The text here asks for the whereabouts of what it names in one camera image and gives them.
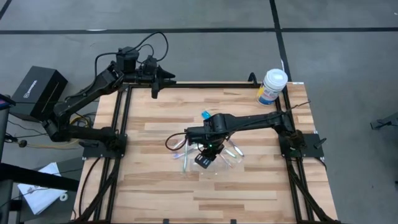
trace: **white lid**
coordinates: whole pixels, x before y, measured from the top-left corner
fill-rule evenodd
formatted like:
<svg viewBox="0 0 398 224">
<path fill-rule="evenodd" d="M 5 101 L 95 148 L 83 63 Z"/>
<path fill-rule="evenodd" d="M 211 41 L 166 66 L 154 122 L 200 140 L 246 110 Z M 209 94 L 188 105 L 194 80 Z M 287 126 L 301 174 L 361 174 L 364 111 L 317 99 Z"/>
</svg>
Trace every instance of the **white lid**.
<svg viewBox="0 0 398 224">
<path fill-rule="evenodd" d="M 275 90 L 281 90 L 286 86 L 287 75 L 281 69 L 274 68 L 267 72 L 264 81 L 268 87 Z"/>
</svg>

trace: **black power supply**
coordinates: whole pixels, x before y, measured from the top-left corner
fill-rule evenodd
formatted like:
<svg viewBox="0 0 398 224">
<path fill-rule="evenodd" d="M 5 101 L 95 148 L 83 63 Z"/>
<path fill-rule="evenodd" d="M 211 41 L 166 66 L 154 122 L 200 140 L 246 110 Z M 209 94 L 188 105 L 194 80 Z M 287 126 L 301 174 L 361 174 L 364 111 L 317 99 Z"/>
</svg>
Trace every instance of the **black power supply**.
<svg viewBox="0 0 398 224">
<path fill-rule="evenodd" d="M 32 66 L 12 96 L 16 105 L 10 114 L 25 121 L 47 118 L 68 81 L 56 70 Z"/>
</svg>

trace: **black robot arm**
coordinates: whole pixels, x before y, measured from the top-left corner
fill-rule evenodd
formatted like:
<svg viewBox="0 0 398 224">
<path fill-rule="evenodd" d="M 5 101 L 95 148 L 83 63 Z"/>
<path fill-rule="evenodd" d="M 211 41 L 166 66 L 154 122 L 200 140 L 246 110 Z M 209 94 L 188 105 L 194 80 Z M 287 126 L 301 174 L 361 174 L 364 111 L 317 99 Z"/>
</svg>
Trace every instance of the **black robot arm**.
<svg viewBox="0 0 398 224">
<path fill-rule="evenodd" d="M 236 131 L 272 128 L 286 138 L 292 148 L 304 148 L 305 141 L 299 130 L 294 130 L 285 112 L 272 112 L 253 116 L 235 117 L 231 114 L 215 114 L 203 121 L 203 126 L 185 130 L 188 144 L 202 144 L 204 150 L 195 158 L 195 162 L 207 168 L 223 149 L 223 142 Z"/>
<path fill-rule="evenodd" d="M 157 98 L 161 89 L 175 83 L 171 80 L 175 75 L 158 66 L 156 58 L 149 56 L 139 68 L 135 68 L 139 55 L 137 50 L 126 47 L 115 54 L 117 62 L 112 61 L 90 86 L 57 104 L 53 113 L 42 121 L 42 126 L 52 141 L 69 141 L 71 138 L 99 140 L 112 150 L 112 147 L 117 146 L 115 140 L 118 135 L 111 127 L 93 129 L 72 126 L 69 124 L 71 115 L 98 97 L 118 91 L 123 83 L 149 85 L 152 87 L 153 98 Z"/>
</svg>

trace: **wooden table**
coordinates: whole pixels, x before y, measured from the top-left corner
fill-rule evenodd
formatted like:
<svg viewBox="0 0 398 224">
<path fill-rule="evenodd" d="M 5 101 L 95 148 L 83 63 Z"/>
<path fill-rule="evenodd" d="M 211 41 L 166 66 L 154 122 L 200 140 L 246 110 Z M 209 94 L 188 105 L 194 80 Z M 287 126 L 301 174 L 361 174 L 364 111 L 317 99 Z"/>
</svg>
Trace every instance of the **wooden table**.
<svg viewBox="0 0 398 224">
<path fill-rule="evenodd" d="M 302 83 L 289 83 L 288 90 L 292 106 L 307 101 Z M 169 218 L 171 223 L 229 223 L 231 219 L 238 223 L 295 223 L 286 165 L 273 129 L 234 134 L 232 140 L 245 157 L 234 169 L 224 171 L 184 174 L 183 160 L 173 159 L 164 146 L 171 134 L 203 125 L 204 110 L 235 116 L 275 111 L 274 105 L 260 105 L 255 100 L 256 92 L 254 88 L 166 88 L 154 100 L 150 89 L 133 89 L 126 131 L 128 147 L 121 161 L 112 222 L 161 223 Z M 115 101 L 116 93 L 101 97 L 95 128 L 110 126 Z M 293 115 L 297 129 L 304 133 L 315 130 L 309 105 L 294 109 Z M 93 161 L 85 162 L 81 185 Z M 98 191 L 102 167 L 103 159 L 88 179 L 83 209 Z M 325 168 L 315 159 L 305 159 L 304 167 L 310 193 L 326 214 L 337 219 Z M 299 197 L 306 218 L 301 194 Z"/>
</svg>

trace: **white container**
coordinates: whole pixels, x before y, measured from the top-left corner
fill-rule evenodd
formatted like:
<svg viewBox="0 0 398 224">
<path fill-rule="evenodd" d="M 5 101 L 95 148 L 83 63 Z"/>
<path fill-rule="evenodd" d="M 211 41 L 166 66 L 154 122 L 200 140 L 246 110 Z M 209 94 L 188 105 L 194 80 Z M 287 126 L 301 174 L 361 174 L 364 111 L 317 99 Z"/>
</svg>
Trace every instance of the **white container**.
<svg viewBox="0 0 398 224">
<path fill-rule="evenodd" d="M 269 70 L 257 93 L 257 101 L 263 105 L 271 104 L 278 98 L 286 83 L 287 75 L 284 71 L 278 68 Z"/>
</svg>

